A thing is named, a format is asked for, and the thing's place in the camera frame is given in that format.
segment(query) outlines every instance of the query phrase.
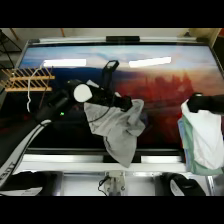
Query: television screen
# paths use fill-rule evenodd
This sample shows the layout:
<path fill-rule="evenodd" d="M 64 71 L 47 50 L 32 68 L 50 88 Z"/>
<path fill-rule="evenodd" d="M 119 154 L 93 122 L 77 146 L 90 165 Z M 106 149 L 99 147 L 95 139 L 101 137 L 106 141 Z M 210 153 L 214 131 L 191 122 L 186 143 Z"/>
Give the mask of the television screen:
<path fill-rule="evenodd" d="M 164 63 L 161 60 L 159 63 L 148 63 L 161 58 L 169 60 Z M 224 94 L 224 79 L 208 46 L 164 44 L 38 46 L 27 49 L 20 68 L 39 67 L 44 60 L 53 59 L 86 59 L 84 67 L 53 68 L 56 84 L 52 85 L 57 88 L 62 87 L 69 79 L 79 79 L 83 82 L 92 80 L 99 83 L 101 70 L 106 63 L 109 60 L 119 61 L 119 67 L 113 74 L 116 91 L 121 95 L 131 96 L 132 99 L 142 99 L 145 103 L 141 120 L 146 128 L 138 137 L 140 148 L 180 147 L 177 126 L 181 112 L 180 105 L 194 92 L 202 92 L 204 95 Z M 75 121 L 79 113 L 84 112 L 74 107 L 63 119 Z M 55 132 L 54 136 L 62 136 L 64 129 L 65 125 L 62 125 L 54 128 L 54 131 L 52 129 L 52 132 Z M 84 129 L 79 127 L 78 135 L 82 132 L 83 138 L 80 137 L 82 141 L 85 136 L 90 136 L 89 129 L 87 128 L 88 135 L 87 129 L 86 131 Z M 82 141 L 79 143 L 74 141 L 75 135 L 71 134 L 71 129 L 69 133 L 70 137 L 65 138 L 66 142 L 71 144 L 64 141 L 61 146 L 65 144 L 67 147 L 87 147 Z M 90 146 L 94 146 L 98 138 L 91 138 L 91 141 Z"/>

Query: white cloth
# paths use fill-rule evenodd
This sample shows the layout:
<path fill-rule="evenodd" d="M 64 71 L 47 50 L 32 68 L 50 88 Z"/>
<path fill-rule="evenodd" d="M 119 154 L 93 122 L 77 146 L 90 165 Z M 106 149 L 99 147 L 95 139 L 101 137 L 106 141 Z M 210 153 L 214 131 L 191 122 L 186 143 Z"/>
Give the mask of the white cloth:
<path fill-rule="evenodd" d="M 224 166 L 224 144 L 221 115 L 207 110 L 191 113 L 187 101 L 181 105 L 182 114 L 192 126 L 194 159 L 199 164 L 217 169 Z"/>
<path fill-rule="evenodd" d="M 111 107 L 101 119 L 89 123 L 91 132 L 104 137 L 108 153 L 121 165 L 129 167 L 137 147 L 137 136 L 145 129 L 139 116 L 144 106 L 142 100 L 132 100 L 132 108 L 122 112 L 120 108 Z M 84 104 L 88 121 L 102 116 L 108 107 L 96 104 Z"/>

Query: wooden rack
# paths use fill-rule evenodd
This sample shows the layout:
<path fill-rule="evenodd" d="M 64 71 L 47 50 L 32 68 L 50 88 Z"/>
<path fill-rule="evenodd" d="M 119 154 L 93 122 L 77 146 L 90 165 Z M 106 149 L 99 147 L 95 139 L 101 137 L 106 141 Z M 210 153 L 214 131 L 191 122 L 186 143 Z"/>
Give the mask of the wooden rack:
<path fill-rule="evenodd" d="M 55 79 L 47 68 L 39 69 L 33 77 L 32 74 L 37 68 L 17 68 L 1 69 L 7 76 L 6 80 L 1 80 L 0 85 L 5 88 L 6 92 L 27 92 L 28 80 L 30 79 L 30 92 L 52 91 L 49 87 L 49 81 Z"/>

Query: white circular joint cap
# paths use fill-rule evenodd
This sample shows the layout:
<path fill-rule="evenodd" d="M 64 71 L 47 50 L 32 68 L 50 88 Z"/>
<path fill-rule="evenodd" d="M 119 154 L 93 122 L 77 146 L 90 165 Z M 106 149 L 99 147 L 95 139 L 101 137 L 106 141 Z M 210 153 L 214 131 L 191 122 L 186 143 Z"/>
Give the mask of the white circular joint cap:
<path fill-rule="evenodd" d="M 74 98 L 76 101 L 83 103 L 91 99 L 93 94 L 86 84 L 80 84 L 74 89 Z"/>

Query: gray cloth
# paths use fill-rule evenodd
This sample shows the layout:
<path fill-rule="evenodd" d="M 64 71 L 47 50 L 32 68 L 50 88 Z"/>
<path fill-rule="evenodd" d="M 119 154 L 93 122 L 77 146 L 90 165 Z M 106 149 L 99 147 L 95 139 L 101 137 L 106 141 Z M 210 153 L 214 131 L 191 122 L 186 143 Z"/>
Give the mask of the gray cloth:
<path fill-rule="evenodd" d="M 145 129 L 139 116 L 144 106 L 142 100 L 132 100 L 132 108 L 122 112 L 120 108 L 111 107 L 101 119 L 89 123 L 91 132 L 104 137 L 108 153 L 121 165 L 129 167 L 137 147 L 137 137 Z M 84 104 L 88 121 L 102 116 L 108 107 L 96 104 Z"/>

